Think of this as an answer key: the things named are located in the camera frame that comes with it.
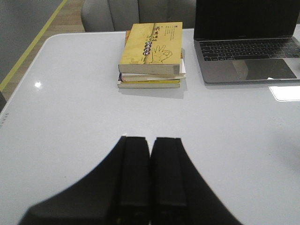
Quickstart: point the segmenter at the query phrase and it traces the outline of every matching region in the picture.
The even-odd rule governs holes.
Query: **hand illustration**
[[[165,45],[160,47],[156,46],[155,49],[152,49],[152,62],[151,63],[163,63],[163,60],[172,56],[172,52],[165,50]]]

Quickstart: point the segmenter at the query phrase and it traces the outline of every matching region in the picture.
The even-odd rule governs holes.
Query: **gray laptop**
[[[300,0],[197,0],[195,49],[206,83],[300,80]]]

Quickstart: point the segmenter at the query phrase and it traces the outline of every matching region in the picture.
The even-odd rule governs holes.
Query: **book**
[[[135,23],[119,63],[120,73],[179,74],[182,22]]]
[[[121,73],[118,79],[119,88],[179,88],[180,80],[153,80],[123,82]]]
[[[179,74],[131,74],[121,73],[122,81],[152,81],[152,80],[178,80],[186,78],[186,68],[181,59]]]

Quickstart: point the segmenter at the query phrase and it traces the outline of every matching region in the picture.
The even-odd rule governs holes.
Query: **yellow book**
[[[119,88],[179,88],[180,80],[154,80],[123,82],[121,73],[118,79]]]
[[[121,73],[179,74],[182,22],[136,23],[119,63]]]

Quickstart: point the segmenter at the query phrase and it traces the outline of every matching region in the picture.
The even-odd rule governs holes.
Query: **chair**
[[[195,25],[196,0],[86,0],[81,11],[85,31],[129,30],[133,23],[182,21]]]
[[[6,100],[5,100],[4,96],[2,95],[2,93],[0,91],[0,112],[4,108],[5,104],[6,104]]]

